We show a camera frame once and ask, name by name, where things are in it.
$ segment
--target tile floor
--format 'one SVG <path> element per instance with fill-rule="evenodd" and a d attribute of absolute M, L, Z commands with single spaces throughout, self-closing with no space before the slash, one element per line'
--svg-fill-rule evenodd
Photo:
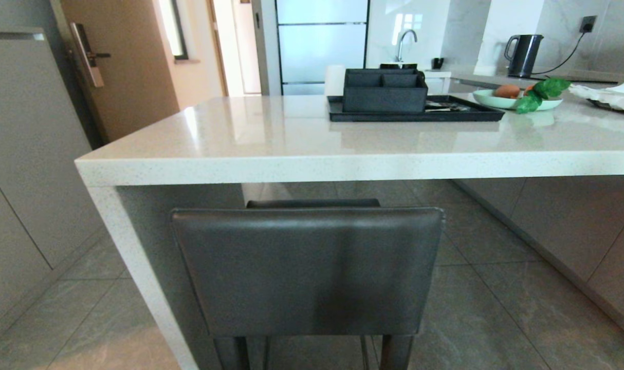
<path fill-rule="evenodd" d="M 624 332 L 448 181 L 275 183 L 261 199 L 376 197 L 444 208 L 411 369 L 623 369 Z M 218 369 L 211 342 L 205 369 Z M 259 346 L 259 339 L 251 348 Z M 368 339 L 377 368 L 380 338 Z M 362 369 L 356 337 L 277 338 L 272 368 Z M 0 369 L 176 369 L 113 242 L 93 246 L 0 339 Z"/>

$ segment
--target kitchen island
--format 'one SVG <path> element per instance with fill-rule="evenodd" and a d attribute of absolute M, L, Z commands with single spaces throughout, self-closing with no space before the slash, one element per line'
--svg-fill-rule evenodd
<path fill-rule="evenodd" d="M 624 175 L 624 115 L 566 98 L 500 122 L 383 123 L 330 122 L 323 96 L 213 99 L 76 163 L 174 355 L 197 368 L 205 326 L 172 208 L 241 208 L 242 183 Z"/>

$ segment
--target faucet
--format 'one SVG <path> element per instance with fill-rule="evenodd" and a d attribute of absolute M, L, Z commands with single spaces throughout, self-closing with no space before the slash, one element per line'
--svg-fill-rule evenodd
<path fill-rule="evenodd" d="M 399 46 L 398 46 L 398 52 L 396 57 L 394 58 L 394 61 L 396 62 L 403 62 L 403 59 L 401 59 L 401 47 L 403 46 L 403 38 L 406 37 L 406 35 L 408 35 L 408 32 L 412 32 L 413 33 L 413 37 L 415 38 L 415 42 L 417 42 L 417 33 L 415 33 L 415 31 L 413 30 L 406 30 L 404 33 L 401 34 L 401 37 L 399 38 Z"/>

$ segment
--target window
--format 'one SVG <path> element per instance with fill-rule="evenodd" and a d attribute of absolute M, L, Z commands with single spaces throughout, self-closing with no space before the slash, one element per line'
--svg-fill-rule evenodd
<path fill-rule="evenodd" d="M 166 37 L 171 44 L 171 51 L 176 60 L 188 59 L 187 44 L 182 33 L 180 13 L 177 10 L 177 0 L 159 0 L 163 25 L 166 27 Z"/>

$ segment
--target electric kettle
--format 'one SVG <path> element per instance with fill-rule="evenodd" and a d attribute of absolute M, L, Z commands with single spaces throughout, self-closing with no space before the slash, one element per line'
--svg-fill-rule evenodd
<path fill-rule="evenodd" d="M 540 40 L 542 39 L 543 35 L 511 36 L 506 44 L 506 49 L 504 49 L 504 57 L 511 61 L 509 64 L 510 77 L 531 76 L 531 70 L 534 67 L 536 54 L 538 54 L 538 47 L 540 47 Z M 513 55 L 509 56 L 509 49 L 513 40 L 517 40 L 516 48 L 513 50 Z"/>

